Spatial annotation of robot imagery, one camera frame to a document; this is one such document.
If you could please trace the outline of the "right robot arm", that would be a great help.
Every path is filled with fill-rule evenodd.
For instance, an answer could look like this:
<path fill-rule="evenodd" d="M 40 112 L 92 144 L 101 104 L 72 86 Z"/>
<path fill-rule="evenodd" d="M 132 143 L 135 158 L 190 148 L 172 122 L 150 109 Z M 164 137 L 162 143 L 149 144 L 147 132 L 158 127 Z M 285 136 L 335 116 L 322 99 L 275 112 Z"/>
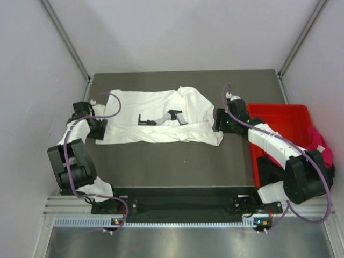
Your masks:
<path fill-rule="evenodd" d="M 307 151 L 282 137 L 261 118 L 250 117 L 239 96 L 225 97 L 223 104 L 222 109 L 217 109 L 214 131 L 243 137 L 263 149 L 283 169 L 281 180 L 258 188 L 250 200 L 254 211 L 262 213 L 274 202 L 301 204 L 328 195 L 331 180 L 318 150 Z"/>

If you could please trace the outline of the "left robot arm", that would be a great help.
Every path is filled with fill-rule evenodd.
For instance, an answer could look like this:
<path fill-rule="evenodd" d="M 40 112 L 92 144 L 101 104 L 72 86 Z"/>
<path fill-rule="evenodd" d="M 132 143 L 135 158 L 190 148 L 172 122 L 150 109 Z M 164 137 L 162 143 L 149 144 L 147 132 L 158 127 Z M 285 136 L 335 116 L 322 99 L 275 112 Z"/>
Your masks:
<path fill-rule="evenodd" d="M 96 112 L 103 106 L 77 102 L 73 108 L 74 113 L 67 121 L 62 139 L 47 151 L 57 184 L 62 190 L 71 190 L 70 180 L 73 180 L 79 195 L 90 195 L 96 203 L 103 202 L 110 213 L 116 213 L 121 209 L 122 201 L 114 195 L 112 185 L 97 176 L 95 164 L 84 145 L 87 138 L 104 139 L 108 120 L 96 118 Z"/>

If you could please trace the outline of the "white t shirt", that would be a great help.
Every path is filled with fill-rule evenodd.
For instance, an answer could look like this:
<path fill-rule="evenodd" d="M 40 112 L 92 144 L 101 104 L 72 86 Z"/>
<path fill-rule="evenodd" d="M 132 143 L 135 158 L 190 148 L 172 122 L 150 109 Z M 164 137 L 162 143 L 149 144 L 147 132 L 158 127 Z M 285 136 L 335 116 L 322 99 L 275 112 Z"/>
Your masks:
<path fill-rule="evenodd" d="M 112 90 L 97 111 L 108 120 L 98 145 L 133 142 L 202 142 L 219 146 L 223 133 L 215 132 L 214 105 L 194 87 L 144 92 Z"/>

